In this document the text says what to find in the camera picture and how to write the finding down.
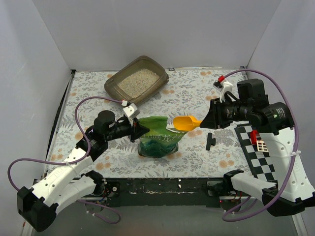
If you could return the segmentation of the green litter bag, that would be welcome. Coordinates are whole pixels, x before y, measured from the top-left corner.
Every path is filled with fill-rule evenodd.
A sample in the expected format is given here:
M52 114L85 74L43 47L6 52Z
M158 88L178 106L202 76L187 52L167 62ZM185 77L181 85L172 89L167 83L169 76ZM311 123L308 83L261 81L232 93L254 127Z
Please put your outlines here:
M178 142L187 134L177 130L165 116L149 116L139 119L139 124L150 131L140 137L138 154L149 158L161 158L178 151Z

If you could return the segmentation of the orange plastic scoop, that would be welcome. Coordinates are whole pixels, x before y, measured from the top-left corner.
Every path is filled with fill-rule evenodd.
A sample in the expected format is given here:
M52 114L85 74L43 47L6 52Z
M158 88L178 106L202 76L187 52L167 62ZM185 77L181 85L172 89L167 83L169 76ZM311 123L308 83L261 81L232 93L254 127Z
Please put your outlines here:
M193 116L178 116L173 119L174 127L180 131L192 131L199 127L201 122Z

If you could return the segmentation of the brown plastic litter box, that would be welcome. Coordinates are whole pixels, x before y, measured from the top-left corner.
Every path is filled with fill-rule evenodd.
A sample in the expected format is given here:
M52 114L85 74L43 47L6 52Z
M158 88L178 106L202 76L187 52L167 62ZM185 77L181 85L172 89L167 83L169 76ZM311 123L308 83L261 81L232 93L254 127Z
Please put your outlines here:
M115 100L139 106L158 93L169 81L165 69L148 56L140 56L111 76L104 84Z

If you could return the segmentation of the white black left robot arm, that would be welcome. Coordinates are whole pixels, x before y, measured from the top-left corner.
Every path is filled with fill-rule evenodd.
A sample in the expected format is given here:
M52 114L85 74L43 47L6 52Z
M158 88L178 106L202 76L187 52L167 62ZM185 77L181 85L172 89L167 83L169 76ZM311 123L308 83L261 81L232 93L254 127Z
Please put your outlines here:
M80 173L93 164L107 149L108 142L129 137L134 142L150 130L137 118L123 116L118 120L112 111L98 114L62 165L56 167L31 188L17 192L18 213L38 232L46 230L64 208L86 196L101 196L104 177L96 172Z

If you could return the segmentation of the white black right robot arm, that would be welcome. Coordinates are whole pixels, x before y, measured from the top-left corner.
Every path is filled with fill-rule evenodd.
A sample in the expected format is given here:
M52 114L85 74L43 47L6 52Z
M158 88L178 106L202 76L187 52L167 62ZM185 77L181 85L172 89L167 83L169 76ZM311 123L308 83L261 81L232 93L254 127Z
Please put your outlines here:
M247 121L265 142L274 166L277 183L246 175L242 170L223 176L223 191L238 191L257 198L272 216L288 216L315 205L315 189L309 182L297 149L298 130L288 105L269 103L264 83L250 79L237 83L239 97L225 83L216 82L223 98L210 101L210 108L201 128L223 129L234 121Z

